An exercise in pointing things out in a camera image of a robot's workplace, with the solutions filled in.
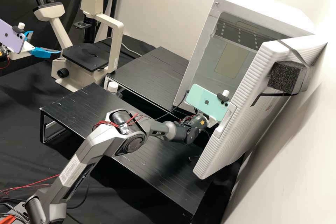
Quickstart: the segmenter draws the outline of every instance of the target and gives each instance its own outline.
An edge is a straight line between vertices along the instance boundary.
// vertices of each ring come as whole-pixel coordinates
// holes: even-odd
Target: black foam block
[[[307,74],[307,68],[294,61],[275,62],[267,86],[288,94],[299,93]]]

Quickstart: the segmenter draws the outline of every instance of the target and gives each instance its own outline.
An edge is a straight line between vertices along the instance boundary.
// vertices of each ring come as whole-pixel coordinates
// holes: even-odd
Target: purple smartphone
[[[16,33],[12,26],[0,19],[0,43],[7,46],[15,53],[20,53],[25,42],[23,33]]]

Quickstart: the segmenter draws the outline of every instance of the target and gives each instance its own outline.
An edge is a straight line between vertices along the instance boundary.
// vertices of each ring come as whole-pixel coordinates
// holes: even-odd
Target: ribbed white cover
[[[308,64],[312,64],[326,41],[317,35],[297,37],[283,40],[296,49]],[[251,107],[257,95],[267,88],[267,75],[276,61],[299,60],[289,52],[288,48],[277,41],[265,42],[261,45],[253,62],[247,70],[238,89],[232,97],[237,109],[232,115],[220,138],[211,136],[193,172],[205,179],[214,172],[229,165],[241,157],[249,148],[254,146],[265,129],[272,122],[281,107],[274,106],[265,112],[272,97],[260,97]],[[284,102],[286,98],[277,98]]]

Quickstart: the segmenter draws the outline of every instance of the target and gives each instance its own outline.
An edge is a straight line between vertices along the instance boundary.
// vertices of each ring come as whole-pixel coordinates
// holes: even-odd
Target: gray robotic arm
[[[107,113],[105,120],[127,121],[126,110]],[[27,199],[24,207],[30,224],[62,223],[67,212],[67,201],[103,155],[117,156],[139,149],[146,133],[133,124],[122,131],[110,125],[100,125],[81,144],[58,178],[49,188],[42,188]]]
[[[161,123],[153,119],[133,119],[132,123],[128,123],[133,116],[135,112],[122,109],[107,113],[105,121],[118,127],[105,124],[97,127],[84,140],[51,187],[37,190],[24,204],[18,204],[16,210],[26,211],[30,224],[60,224],[66,216],[67,201],[103,155],[114,157],[134,152],[149,135],[190,144],[199,130],[207,126],[206,118],[202,115],[181,124],[170,121]]]

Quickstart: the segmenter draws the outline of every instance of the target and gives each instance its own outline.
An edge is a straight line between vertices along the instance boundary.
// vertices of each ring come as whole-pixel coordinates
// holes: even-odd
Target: mint green smartphone
[[[229,102],[222,102],[217,95],[209,90],[193,84],[186,98],[186,102],[203,113],[222,121],[228,110]]]

